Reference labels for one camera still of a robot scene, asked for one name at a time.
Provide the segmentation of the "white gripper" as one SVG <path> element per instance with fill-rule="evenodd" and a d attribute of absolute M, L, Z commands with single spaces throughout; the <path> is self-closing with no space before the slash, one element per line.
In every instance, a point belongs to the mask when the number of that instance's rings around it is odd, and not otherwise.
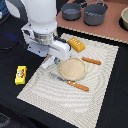
<path fill-rule="evenodd" d="M 52 57 L 42 64 L 44 69 L 52 64 L 58 65 L 60 59 L 67 60 L 70 57 L 70 44 L 64 39 L 55 36 L 54 33 L 38 34 L 31 29 L 30 23 L 22 27 L 22 33 L 28 45 L 28 51 L 40 57 L 45 57 L 48 54 L 52 55 Z"/>

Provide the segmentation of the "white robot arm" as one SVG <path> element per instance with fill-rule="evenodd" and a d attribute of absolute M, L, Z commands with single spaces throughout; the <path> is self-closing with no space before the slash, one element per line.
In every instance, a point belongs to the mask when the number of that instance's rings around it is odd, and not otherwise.
<path fill-rule="evenodd" d="M 57 36 L 56 0 L 5 0 L 11 15 L 26 21 L 21 28 L 27 50 L 41 57 L 52 55 L 47 68 L 57 60 L 68 60 L 71 46 Z"/>

